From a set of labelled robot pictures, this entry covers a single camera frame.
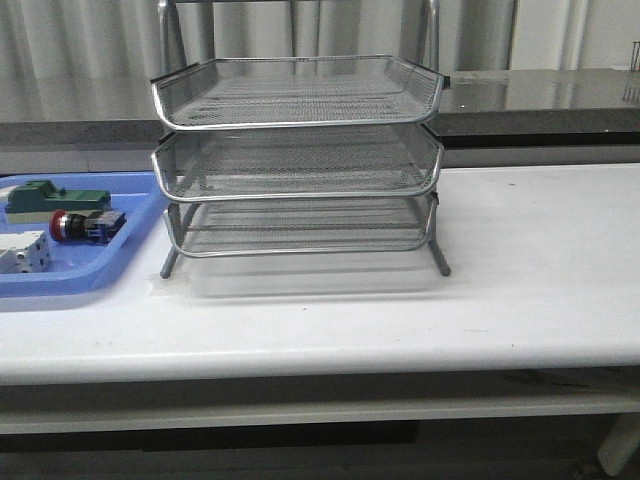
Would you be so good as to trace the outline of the silver mesh tray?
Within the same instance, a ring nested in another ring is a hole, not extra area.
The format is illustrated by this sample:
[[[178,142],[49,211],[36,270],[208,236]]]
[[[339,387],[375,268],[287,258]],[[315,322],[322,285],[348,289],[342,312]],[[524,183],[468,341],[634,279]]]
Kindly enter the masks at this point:
[[[151,82],[174,131],[416,123],[444,75],[392,55],[211,59]]]
[[[431,195],[171,203],[174,248],[192,258],[415,250],[433,236]]]
[[[444,148],[419,124],[171,133],[151,156],[177,202],[419,196]]]

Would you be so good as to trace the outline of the red emergency stop button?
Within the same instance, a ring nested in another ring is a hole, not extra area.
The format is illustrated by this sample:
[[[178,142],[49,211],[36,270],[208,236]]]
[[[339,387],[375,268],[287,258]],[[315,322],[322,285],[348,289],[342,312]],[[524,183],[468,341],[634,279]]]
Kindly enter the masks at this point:
[[[126,224],[122,211],[94,211],[88,215],[56,210],[49,220],[49,233],[58,242],[89,241],[108,244]]]

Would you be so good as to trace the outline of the blue plastic tray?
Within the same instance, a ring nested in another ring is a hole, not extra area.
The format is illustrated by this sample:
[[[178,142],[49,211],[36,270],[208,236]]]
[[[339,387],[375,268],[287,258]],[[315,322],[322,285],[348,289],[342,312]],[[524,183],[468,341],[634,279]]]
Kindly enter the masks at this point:
[[[48,268],[39,273],[3,274],[2,298],[79,294],[113,283],[135,258],[166,206],[155,175],[149,171],[15,175],[3,177],[1,186],[40,179],[68,190],[108,191],[112,208],[125,213],[126,224],[108,244],[49,239]]]

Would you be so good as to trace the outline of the dark grey background counter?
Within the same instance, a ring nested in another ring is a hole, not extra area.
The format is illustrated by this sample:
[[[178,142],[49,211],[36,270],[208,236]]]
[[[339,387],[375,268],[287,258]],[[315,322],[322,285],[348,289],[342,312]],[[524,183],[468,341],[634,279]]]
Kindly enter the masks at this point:
[[[614,69],[454,72],[427,123],[449,148],[636,145],[639,76]],[[147,144],[163,125],[143,77],[1,82],[1,144]]]

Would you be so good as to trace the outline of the white circuit breaker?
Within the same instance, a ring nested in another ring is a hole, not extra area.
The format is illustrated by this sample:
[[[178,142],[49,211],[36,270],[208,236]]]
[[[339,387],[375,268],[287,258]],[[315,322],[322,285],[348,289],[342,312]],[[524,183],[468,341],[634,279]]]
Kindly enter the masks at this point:
[[[50,242],[44,231],[1,234],[1,273],[40,273],[51,262]]]

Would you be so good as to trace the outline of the white table leg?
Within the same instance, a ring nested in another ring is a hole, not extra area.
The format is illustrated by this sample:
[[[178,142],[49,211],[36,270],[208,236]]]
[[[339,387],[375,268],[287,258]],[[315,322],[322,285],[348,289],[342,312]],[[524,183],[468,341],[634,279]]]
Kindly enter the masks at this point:
[[[622,414],[597,450],[603,471],[617,476],[639,449],[639,414]]]

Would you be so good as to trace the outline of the green and beige switch block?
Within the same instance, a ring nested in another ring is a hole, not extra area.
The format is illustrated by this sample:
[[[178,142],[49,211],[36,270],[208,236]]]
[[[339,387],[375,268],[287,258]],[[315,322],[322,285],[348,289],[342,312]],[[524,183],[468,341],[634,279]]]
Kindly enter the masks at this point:
[[[107,190],[68,190],[50,180],[31,180],[14,188],[7,197],[6,221],[10,224],[48,222],[56,210],[86,214],[111,209]]]

